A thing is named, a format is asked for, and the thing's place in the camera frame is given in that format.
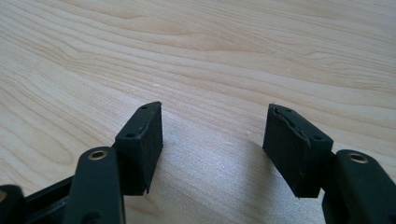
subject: light wood surface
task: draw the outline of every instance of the light wood surface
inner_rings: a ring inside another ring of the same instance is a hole
[[[394,1],[4,0],[0,74],[0,185],[25,195],[163,103],[163,154],[128,223],[324,223],[261,149],[270,103],[396,180]]]

